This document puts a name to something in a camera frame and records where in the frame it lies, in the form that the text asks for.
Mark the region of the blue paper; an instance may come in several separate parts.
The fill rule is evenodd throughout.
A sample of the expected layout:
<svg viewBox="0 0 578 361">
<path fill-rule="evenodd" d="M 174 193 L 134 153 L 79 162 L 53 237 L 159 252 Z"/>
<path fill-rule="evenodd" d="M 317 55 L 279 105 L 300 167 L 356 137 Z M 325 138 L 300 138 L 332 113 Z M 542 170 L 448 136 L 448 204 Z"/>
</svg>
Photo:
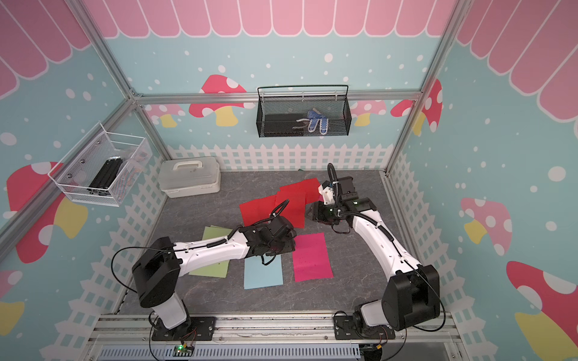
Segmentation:
<svg viewBox="0 0 578 361">
<path fill-rule="evenodd" d="M 245 259 L 244 289 L 275 287 L 283 285 L 281 257 L 264 257 L 265 265 L 260 257 Z"/>
</svg>

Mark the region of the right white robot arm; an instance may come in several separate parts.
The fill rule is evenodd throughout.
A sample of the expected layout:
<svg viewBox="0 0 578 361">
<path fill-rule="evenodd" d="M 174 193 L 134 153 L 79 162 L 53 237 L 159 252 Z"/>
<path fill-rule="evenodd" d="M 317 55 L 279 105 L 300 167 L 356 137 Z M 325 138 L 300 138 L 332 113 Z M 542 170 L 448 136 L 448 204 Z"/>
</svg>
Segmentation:
<svg viewBox="0 0 578 361">
<path fill-rule="evenodd" d="M 352 315 L 360 337 L 384 326 L 402 331 L 433 320 L 445 311 L 440 297 L 440 275 L 433 266 L 422 265 L 385 225 L 377 207 L 361 198 L 352 177 L 338 177 L 328 164 L 328 180 L 319 187 L 323 198 L 312 206 L 312 219 L 336 227 L 347 224 L 344 233 L 355 232 L 365 241 L 385 274 L 387 284 L 381 299 L 358 305 Z"/>
</svg>

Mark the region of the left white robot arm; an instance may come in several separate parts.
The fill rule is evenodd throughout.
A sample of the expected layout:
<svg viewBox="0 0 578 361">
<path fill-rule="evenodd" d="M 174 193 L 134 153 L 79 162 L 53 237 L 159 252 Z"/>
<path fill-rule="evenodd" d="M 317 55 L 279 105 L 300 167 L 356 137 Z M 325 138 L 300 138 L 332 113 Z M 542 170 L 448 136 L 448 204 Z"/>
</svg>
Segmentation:
<svg viewBox="0 0 578 361">
<path fill-rule="evenodd" d="M 269 266 L 279 255 L 295 251 L 297 233 L 281 213 L 284 200 L 268 218 L 249 226 L 238 226 L 226 236 L 200 242 L 172 242 L 162 237 L 153 243 L 132 267 L 138 300 L 156 314 L 152 339 L 184 341 L 199 332 L 184 301 L 176 293 L 179 278 L 190 272 L 228 260 L 258 257 Z"/>
</svg>

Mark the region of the large green paper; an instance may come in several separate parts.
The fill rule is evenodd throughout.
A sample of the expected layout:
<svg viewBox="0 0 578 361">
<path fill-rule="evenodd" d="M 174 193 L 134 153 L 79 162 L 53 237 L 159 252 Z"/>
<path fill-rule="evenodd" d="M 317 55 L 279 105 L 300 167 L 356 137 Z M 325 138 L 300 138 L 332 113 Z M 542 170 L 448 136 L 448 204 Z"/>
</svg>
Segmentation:
<svg viewBox="0 0 578 361">
<path fill-rule="evenodd" d="M 228 236 L 230 233 L 231 229 L 227 229 L 224 227 L 216 227 L 216 226 L 205 227 L 203 233 L 203 240 Z M 226 278 L 228 268 L 229 268 L 229 261 L 224 261 L 220 263 L 213 263 L 212 265 L 205 266 L 200 269 L 195 269 L 192 272 L 190 272 L 189 275 L 209 277 L 209 278 Z"/>
</svg>

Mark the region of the magenta paper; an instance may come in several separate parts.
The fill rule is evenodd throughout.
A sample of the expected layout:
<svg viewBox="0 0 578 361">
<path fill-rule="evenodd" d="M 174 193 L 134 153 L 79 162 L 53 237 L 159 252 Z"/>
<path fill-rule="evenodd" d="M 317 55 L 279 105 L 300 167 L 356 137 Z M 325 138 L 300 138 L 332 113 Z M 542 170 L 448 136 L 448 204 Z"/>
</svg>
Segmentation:
<svg viewBox="0 0 578 361">
<path fill-rule="evenodd" d="M 292 257 L 296 282 L 334 277 L 324 233 L 297 236 Z"/>
</svg>

